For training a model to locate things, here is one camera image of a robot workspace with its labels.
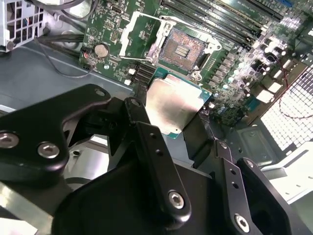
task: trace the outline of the ventilation grill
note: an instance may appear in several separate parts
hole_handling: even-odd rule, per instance
[[[0,14],[0,45],[7,52],[43,33],[44,10],[25,1],[1,0]]]
[[[313,114],[313,70],[308,68],[286,91],[281,99],[282,113],[290,117]],[[277,101],[261,118],[278,146],[285,150],[294,143],[299,147],[313,138],[313,117],[290,118],[280,112]]]

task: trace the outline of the red wire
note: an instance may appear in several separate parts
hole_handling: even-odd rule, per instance
[[[287,92],[287,90],[289,89],[289,84],[288,84],[288,79],[287,79],[287,73],[286,73],[286,70],[284,68],[284,66],[282,65],[281,61],[279,61],[280,65],[281,65],[281,68],[282,68],[282,71],[284,73],[284,80],[286,82],[286,89],[284,90],[284,92],[280,95],[280,98],[279,98],[279,101],[278,101],[278,105],[279,105],[279,112],[282,113],[284,116],[288,117],[288,118],[291,118],[291,119],[307,119],[307,118],[311,118],[313,117],[313,114],[312,115],[309,115],[307,117],[291,117],[289,116],[288,114],[285,114],[282,109],[281,109],[281,102],[282,102],[282,97],[283,95]]]

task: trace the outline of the motherboard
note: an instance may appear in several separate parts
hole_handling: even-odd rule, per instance
[[[312,61],[312,17],[313,0],[102,0],[80,63],[131,87],[168,71],[212,94],[202,112],[234,126]]]

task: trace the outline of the screw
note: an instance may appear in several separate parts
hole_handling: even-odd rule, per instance
[[[96,94],[99,96],[105,96],[106,95],[103,91],[98,90],[98,89],[96,90]]]
[[[154,53],[152,54],[152,58],[153,58],[153,59],[157,59],[157,53],[154,52]]]
[[[42,143],[38,147],[38,154],[44,158],[52,159],[58,156],[60,153],[60,150],[58,146],[56,146],[53,143]]]
[[[224,148],[227,149],[227,145],[224,142],[220,142],[220,145]]]
[[[250,160],[247,160],[246,163],[247,163],[251,168],[254,167],[254,166],[253,166],[253,163],[252,163]]]
[[[169,23],[167,23],[167,24],[165,25],[165,28],[166,28],[167,30],[170,30],[171,27],[172,27],[172,26],[171,26]]]
[[[170,199],[170,203],[176,209],[181,209],[184,207],[184,199],[178,192],[170,192],[168,194],[168,198]]]
[[[17,135],[12,133],[0,133],[0,148],[13,148],[19,143]]]
[[[249,227],[248,222],[241,215],[235,214],[235,221],[236,221],[237,225],[239,226],[239,228],[241,228],[242,231],[244,231],[245,233],[250,232],[250,227]]]
[[[6,48],[8,49],[8,50],[13,50],[14,49],[14,47],[15,47],[15,44],[14,44],[14,42],[8,42],[7,44],[6,44]]]
[[[140,106],[140,103],[135,99],[132,99],[132,103],[136,106]]]

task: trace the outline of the sata port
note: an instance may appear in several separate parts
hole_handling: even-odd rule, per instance
[[[114,11],[116,14],[122,14],[123,8],[117,5],[112,5],[111,10]]]

